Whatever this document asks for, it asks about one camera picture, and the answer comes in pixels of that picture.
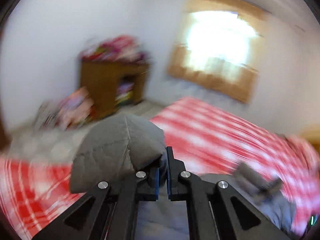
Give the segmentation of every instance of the triangular cutout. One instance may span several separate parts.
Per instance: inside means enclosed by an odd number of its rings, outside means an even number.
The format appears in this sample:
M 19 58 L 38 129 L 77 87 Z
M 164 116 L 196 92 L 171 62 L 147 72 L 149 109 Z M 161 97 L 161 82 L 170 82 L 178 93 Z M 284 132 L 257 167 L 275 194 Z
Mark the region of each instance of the triangular cutout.
M 238 198 L 231 197 L 231 203 L 244 231 L 261 224 L 260 219 L 257 218 L 256 215 L 253 214 Z
M 89 198 L 76 211 L 74 211 L 70 216 L 68 216 L 65 219 L 64 223 L 67 226 L 70 226 L 78 231 L 82 230 L 94 201 L 94 197 Z

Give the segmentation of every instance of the orange curtain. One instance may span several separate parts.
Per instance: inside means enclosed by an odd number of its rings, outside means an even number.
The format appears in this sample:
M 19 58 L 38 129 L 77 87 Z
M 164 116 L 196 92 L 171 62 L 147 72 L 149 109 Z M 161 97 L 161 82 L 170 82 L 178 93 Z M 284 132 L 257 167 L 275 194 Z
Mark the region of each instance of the orange curtain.
M 235 12 L 238 19 L 254 29 L 256 35 L 248 39 L 249 53 L 245 64 L 207 55 L 203 61 L 201 58 L 200 61 L 193 60 L 194 51 L 188 46 L 190 30 L 196 23 L 193 13 L 208 11 Z M 172 51 L 168 74 L 248 103 L 258 77 L 256 66 L 263 51 L 264 17 L 265 11 L 242 0 L 189 0 Z

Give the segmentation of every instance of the floor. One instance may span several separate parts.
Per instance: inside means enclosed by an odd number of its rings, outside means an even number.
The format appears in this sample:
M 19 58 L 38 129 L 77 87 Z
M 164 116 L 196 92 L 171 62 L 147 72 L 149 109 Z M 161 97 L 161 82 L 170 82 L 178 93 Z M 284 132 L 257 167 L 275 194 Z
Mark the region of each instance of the floor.
M 136 106 L 123 107 L 117 114 L 135 114 L 149 120 L 163 108 L 164 106 L 143 101 Z M 10 149 L 4 155 L 30 162 L 70 163 L 84 137 L 97 123 L 66 131 L 56 128 L 34 132 L 31 126 L 26 127 L 12 135 Z

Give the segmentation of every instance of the wooden furniture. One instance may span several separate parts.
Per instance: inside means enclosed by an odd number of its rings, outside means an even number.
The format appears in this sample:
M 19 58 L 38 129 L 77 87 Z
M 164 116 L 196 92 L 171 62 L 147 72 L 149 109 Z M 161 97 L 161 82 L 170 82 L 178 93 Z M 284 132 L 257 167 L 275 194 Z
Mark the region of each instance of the wooden furniture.
M 116 92 L 124 77 L 134 82 L 134 104 L 143 99 L 148 64 L 110 61 L 82 61 L 80 86 L 86 87 L 97 109 L 97 119 L 116 113 Z

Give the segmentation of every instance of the bed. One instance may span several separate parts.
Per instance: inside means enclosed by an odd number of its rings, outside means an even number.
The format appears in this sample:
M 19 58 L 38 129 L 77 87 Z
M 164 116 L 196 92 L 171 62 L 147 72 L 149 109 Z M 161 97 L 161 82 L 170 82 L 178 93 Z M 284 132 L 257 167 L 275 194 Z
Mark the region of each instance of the bed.
M 283 195 L 297 205 L 296 234 L 302 235 L 310 216 L 320 213 L 320 158 L 306 140 L 280 137 L 189 97 L 151 121 L 164 130 L 166 144 L 188 171 L 231 174 L 246 162 L 267 180 L 279 176 Z M 9 239 L 30 240 L 79 199 L 81 194 L 68 191 L 70 171 L 71 165 L 0 160 L 0 222 L 6 223 Z

